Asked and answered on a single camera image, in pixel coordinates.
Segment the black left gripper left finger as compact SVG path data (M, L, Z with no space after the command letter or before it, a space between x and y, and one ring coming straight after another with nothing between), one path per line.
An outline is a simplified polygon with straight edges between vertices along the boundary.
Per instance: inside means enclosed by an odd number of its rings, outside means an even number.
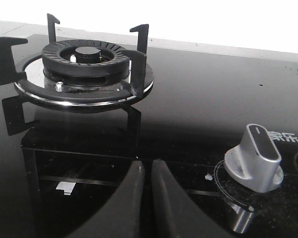
M70 238L137 238L145 180L142 162L133 161L113 195Z

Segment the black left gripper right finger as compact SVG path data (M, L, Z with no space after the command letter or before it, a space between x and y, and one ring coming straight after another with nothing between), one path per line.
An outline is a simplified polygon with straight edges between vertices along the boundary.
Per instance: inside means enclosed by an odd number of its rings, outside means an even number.
M161 238L231 238L189 198L163 160L154 160L151 187Z

